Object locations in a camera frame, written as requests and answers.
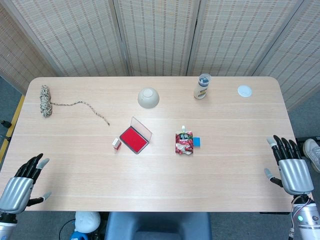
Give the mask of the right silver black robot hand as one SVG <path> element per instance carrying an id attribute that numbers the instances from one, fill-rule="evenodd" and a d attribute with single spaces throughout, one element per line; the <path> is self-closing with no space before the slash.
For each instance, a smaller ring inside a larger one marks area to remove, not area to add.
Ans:
<path id="1" fill-rule="evenodd" d="M 307 163 L 302 159 L 298 145 L 291 139 L 277 135 L 266 138 L 276 160 L 280 178 L 276 178 L 268 168 L 264 173 L 268 180 L 283 188 L 292 196 L 308 195 L 314 190 Z"/>

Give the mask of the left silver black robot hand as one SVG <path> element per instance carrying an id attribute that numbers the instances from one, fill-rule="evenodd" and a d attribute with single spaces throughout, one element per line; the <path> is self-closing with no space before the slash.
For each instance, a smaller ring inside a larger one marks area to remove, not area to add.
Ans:
<path id="1" fill-rule="evenodd" d="M 43 154 L 32 157 L 24 163 L 10 178 L 0 198 L 0 211 L 7 214 L 20 214 L 27 207 L 40 204 L 51 196 L 51 192 L 45 193 L 38 198 L 31 198 L 34 185 L 41 171 L 50 161 L 42 159 Z"/>

